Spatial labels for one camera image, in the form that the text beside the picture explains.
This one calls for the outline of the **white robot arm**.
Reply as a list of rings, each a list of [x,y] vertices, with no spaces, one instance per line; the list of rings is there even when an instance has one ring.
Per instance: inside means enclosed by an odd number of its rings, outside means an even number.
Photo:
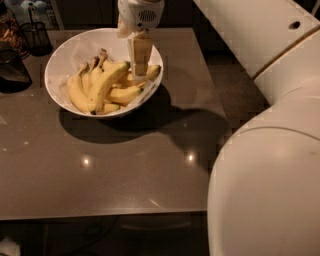
[[[320,21],[295,0],[194,0],[269,103],[211,173],[210,256],[320,256]]]

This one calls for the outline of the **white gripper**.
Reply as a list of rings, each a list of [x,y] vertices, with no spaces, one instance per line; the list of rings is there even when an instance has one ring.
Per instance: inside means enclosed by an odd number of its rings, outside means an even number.
[[[117,34],[126,38],[134,32],[128,38],[131,72],[135,80],[142,80],[146,76],[153,47],[153,40],[145,29],[159,25],[165,0],[118,0],[117,6]]]

